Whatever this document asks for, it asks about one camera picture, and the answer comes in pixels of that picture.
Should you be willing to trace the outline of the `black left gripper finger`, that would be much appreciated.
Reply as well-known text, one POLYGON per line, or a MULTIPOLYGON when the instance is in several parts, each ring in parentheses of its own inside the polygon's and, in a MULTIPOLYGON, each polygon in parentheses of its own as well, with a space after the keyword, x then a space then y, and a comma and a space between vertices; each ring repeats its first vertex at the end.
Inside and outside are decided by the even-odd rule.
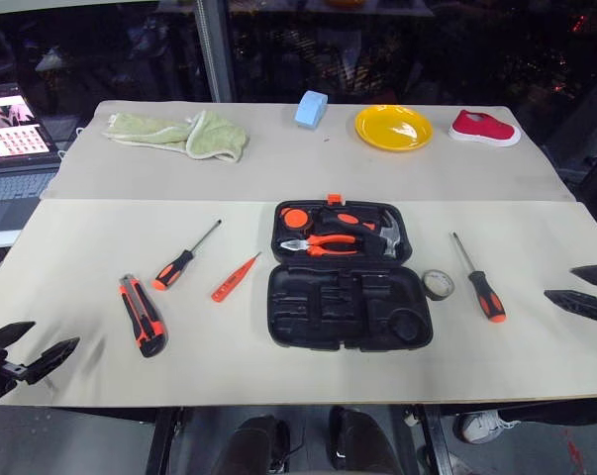
POLYGON ((58 368, 74 351, 80 342, 79 337, 60 341, 44 351, 41 356, 27 366, 24 380, 33 385, 58 368))
POLYGON ((28 332, 35 322, 17 322, 0 329, 0 347, 7 348, 28 332))

